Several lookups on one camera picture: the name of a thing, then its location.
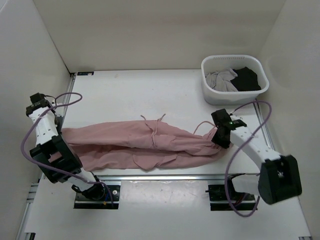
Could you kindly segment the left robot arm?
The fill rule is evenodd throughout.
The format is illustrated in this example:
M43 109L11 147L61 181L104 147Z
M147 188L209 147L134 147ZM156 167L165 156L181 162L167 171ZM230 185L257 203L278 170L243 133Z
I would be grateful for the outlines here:
M48 180L55 183L70 183L71 189L90 200L100 200L106 194L99 178L83 168L79 157L62 136L63 119L53 107L49 96L35 93L30 97L31 105L26 115L35 126L36 143L29 151L30 157L39 166Z

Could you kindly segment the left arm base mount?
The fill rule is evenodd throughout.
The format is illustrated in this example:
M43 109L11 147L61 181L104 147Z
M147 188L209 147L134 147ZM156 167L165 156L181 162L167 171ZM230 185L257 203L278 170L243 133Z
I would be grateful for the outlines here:
M74 198L73 208L82 210L117 210L120 203L121 183L107 182L110 193L105 190L101 194L101 198L90 199L80 192L77 192Z

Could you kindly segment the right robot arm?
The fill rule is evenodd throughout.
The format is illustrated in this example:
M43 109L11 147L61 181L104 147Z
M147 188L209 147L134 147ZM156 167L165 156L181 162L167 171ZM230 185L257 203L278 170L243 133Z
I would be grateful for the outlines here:
M251 133L247 124L225 109L211 114L217 128L212 142L223 149L231 145L244 152L257 166L259 173L238 173L224 177L224 193L227 200L236 200L242 193L256 195L268 205L298 197L302 184L297 160L292 155L282 155L269 148Z

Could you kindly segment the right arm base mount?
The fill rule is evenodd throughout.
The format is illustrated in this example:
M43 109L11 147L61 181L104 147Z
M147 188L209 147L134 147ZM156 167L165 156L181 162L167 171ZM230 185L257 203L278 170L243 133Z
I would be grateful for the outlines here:
M209 196L211 211L233 211L227 200L224 182L224 175L221 174L211 175L211 178L207 180L205 193ZM254 209L257 198L253 194L236 192L231 183L228 186L230 187L229 197L231 203L237 211L252 211Z

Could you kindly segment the pink trousers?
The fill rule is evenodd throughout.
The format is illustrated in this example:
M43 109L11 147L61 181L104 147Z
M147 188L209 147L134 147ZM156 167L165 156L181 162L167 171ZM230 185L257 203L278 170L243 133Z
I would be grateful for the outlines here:
M211 139L212 128L197 135L157 120L103 122L63 128L62 136L86 171L104 169L183 169L221 159L226 150Z

